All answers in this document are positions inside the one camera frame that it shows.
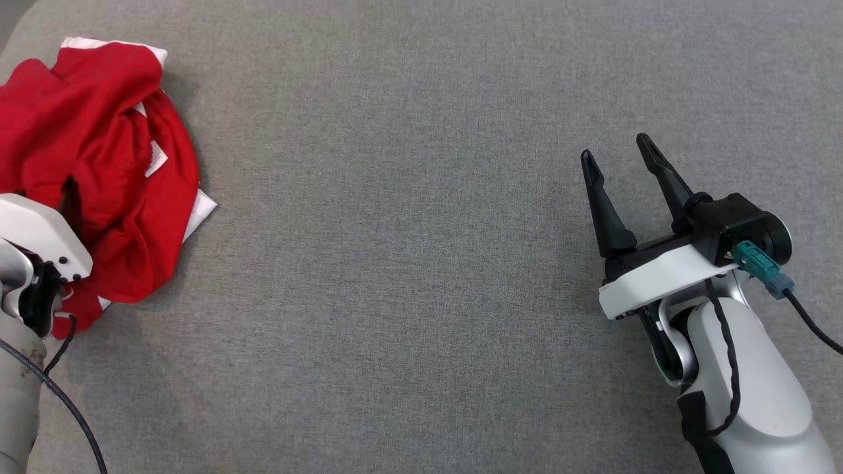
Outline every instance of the cable connector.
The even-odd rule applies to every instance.
[[[734,260],[740,269],[758,278],[775,299],[784,299],[785,290],[793,291],[793,280],[781,272],[781,266],[756,244],[744,240],[735,245]]]

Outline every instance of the gray fabric surface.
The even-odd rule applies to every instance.
[[[6,46],[6,41],[20,17],[34,2],[35,0],[0,0],[0,51]]]
[[[220,202],[54,372],[113,472],[701,472],[640,324],[597,301],[584,148],[640,240],[668,231],[637,132],[787,222],[843,339],[840,2],[241,3],[41,0],[0,59],[166,48]],[[843,463],[843,361],[749,295]],[[42,417],[31,471],[92,471]]]

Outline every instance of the red cloth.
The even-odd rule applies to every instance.
[[[90,277],[67,285],[72,296],[62,306],[78,331],[102,314],[98,295],[135,303],[175,269],[199,177],[161,76],[146,46],[108,43],[62,48],[52,70],[22,62],[0,87],[0,192],[56,208],[68,176],[78,184],[82,242],[94,258]],[[147,178],[151,140],[169,160]],[[64,338],[69,327],[56,318],[53,335]]]

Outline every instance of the white label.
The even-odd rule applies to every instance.
[[[167,156],[167,154],[164,153],[164,151],[161,149],[161,147],[159,147],[159,145],[155,142],[155,140],[152,141],[152,146],[153,146],[153,159],[152,159],[152,161],[149,162],[149,168],[147,169],[147,172],[146,172],[147,178],[149,176],[151,176],[152,173],[154,173],[155,171],[158,171],[158,168],[161,168],[161,166],[163,166],[164,163],[167,163],[167,160],[169,159],[169,156]]]

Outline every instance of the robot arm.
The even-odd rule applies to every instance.
[[[604,313],[612,320],[639,316],[662,375],[680,389],[683,435],[706,474],[836,473],[808,397],[750,309],[741,289],[749,274],[734,260],[738,244],[748,241],[783,265],[791,256],[787,228],[737,193],[719,201],[694,194],[647,135],[637,142],[674,233],[638,245],[593,156],[583,152],[606,259]]]
[[[2,194],[0,216],[0,340],[34,365],[0,354],[0,474],[23,474],[38,435],[42,379],[33,369],[44,367],[41,338],[50,334],[61,308],[62,286],[87,277],[93,261],[55,209]],[[50,388],[61,392],[55,384]],[[68,407],[89,431],[72,403]]]

